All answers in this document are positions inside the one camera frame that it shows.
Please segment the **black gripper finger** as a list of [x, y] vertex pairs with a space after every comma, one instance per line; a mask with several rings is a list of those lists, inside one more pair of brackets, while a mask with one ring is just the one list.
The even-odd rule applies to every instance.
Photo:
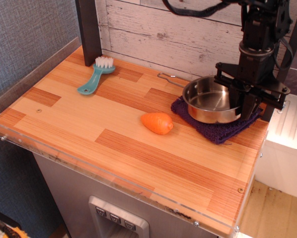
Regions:
[[256, 112], [258, 110], [258, 108], [260, 107], [262, 103], [262, 99], [259, 97], [256, 97], [254, 100], [254, 107], [253, 107], [253, 112]]
[[229, 87], [229, 103], [232, 108], [239, 108], [240, 119], [249, 120], [253, 110], [256, 108], [256, 96], [251, 93], [251, 86]]

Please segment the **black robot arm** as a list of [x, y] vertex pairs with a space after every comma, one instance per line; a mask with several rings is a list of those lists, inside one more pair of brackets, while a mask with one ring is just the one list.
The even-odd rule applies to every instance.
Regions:
[[287, 0], [239, 0], [243, 38], [239, 43], [239, 63], [216, 64], [215, 82], [228, 88], [232, 108], [240, 108], [240, 118], [248, 120], [261, 103], [282, 109], [290, 89], [273, 74], [274, 68], [287, 70], [277, 62], [279, 45], [291, 47], [284, 36], [290, 32], [290, 3]]

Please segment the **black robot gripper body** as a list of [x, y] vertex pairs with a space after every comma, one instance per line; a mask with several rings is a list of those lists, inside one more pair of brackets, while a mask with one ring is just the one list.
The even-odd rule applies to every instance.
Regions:
[[251, 86], [251, 93], [271, 107], [282, 109], [290, 89], [273, 75], [276, 64], [275, 48], [255, 50], [239, 47], [238, 64], [216, 64], [215, 82], [229, 89], [231, 85]]

